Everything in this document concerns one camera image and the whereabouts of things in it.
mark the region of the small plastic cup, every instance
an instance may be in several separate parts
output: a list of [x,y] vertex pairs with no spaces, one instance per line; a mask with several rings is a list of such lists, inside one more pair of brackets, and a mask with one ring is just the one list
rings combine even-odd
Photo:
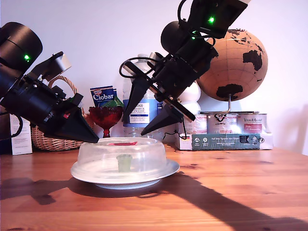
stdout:
[[130,172],[130,163],[132,158],[133,157],[129,154],[121,154],[116,157],[119,172]]

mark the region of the basket handle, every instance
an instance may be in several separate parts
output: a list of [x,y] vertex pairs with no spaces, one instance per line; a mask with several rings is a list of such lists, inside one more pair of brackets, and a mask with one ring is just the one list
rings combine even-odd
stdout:
[[49,81],[48,83],[48,87],[52,88],[53,83],[58,80],[61,79],[63,80],[65,83],[67,83],[70,88],[72,89],[73,93],[76,94],[77,93],[77,88],[75,87],[75,85],[72,83],[71,80],[69,80],[68,78],[64,77],[64,76],[57,76],[56,78],[53,78],[51,81]]

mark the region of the black cable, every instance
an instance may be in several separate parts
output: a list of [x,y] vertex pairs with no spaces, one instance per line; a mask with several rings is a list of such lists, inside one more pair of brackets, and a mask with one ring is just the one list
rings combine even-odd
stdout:
[[[6,115],[6,114],[8,114],[8,112],[3,112],[3,113],[0,113],[0,116],[2,115]],[[23,123],[23,119],[20,117],[20,116],[18,116],[17,115],[17,118],[18,118],[18,120],[19,120],[19,128],[18,128],[18,130],[17,130],[17,132],[15,133],[15,134],[13,134],[13,135],[11,135],[10,137],[8,137],[8,138],[5,138],[4,140],[7,140],[7,139],[10,139],[10,138],[14,138],[14,137],[16,137],[16,136],[18,136],[20,133],[21,133],[21,131],[22,131],[22,129],[23,129],[23,125],[24,125],[24,123]]]
[[174,135],[174,134],[177,134],[182,140],[186,140],[186,139],[187,139],[187,133],[186,133],[186,129],[185,129],[184,118],[182,118],[182,121],[183,121],[183,128],[184,128],[185,138],[183,138],[182,136],[180,136],[180,133],[179,133],[178,131],[174,130],[173,133],[165,132],[164,137],[163,137],[163,140],[164,140],[164,138],[166,137],[166,135]]
[[186,0],[182,0],[179,4],[179,7],[178,7],[178,21],[180,22],[182,19],[181,19],[181,10],[182,10],[182,6],[184,5],[184,3],[186,2]]
[[[152,58],[148,58],[148,57],[134,57],[134,58],[130,58],[130,59],[127,59],[126,61],[132,61],[132,60],[140,60],[140,59],[146,59],[146,60],[150,60],[150,61],[153,61],[153,62],[159,62],[158,60],[156,59],[152,59]],[[122,77],[124,78],[137,78],[138,76],[135,75],[135,76],[126,76],[122,73],[122,68],[123,66],[125,65],[125,62],[123,62],[120,66],[120,69],[119,69],[119,73]],[[151,68],[149,71],[147,71],[145,74],[149,74],[150,72],[152,72],[154,70],[154,68]]]
[[1,115],[4,116],[4,115],[6,115],[6,114],[8,114],[8,112],[1,112],[1,113],[0,113],[0,116],[1,116]]
[[17,132],[15,134],[11,135],[10,138],[14,138],[14,137],[18,136],[21,133],[21,130],[23,129],[23,125],[24,125],[23,119],[18,115],[17,115],[17,118],[19,120],[19,129],[17,130]]
[[194,34],[191,34],[190,33],[190,35],[191,35],[191,37],[192,38],[197,38],[197,39],[205,39],[205,38],[212,38],[213,39],[213,44],[212,44],[212,46],[214,46],[215,45],[215,43],[216,43],[216,39],[214,38],[214,37],[212,37],[212,36],[210,36],[210,35],[201,35],[201,36],[196,36],[196,35],[194,35]]
[[181,139],[185,140],[187,139],[187,135],[186,135],[186,129],[185,129],[185,124],[184,124],[184,118],[182,118],[182,121],[183,121],[183,128],[184,128],[184,133],[185,133],[185,138],[181,137]]

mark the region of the cork globe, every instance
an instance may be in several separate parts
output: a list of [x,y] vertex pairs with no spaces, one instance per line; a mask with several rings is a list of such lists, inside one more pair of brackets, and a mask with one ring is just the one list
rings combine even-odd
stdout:
[[218,52],[210,69],[197,80],[208,96],[233,101],[253,93],[263,82],[268,69],[268,56],[261,41],[246,30],[230,29],[214,45]]

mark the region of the wood grain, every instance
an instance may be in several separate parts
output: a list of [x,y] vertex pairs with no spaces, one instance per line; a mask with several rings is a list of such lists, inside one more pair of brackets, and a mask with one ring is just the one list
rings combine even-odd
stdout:
[[308,231],[308,157],[179,151],[180,171],[113,191],[72,178],[78,150],[1,156],[1,230]]

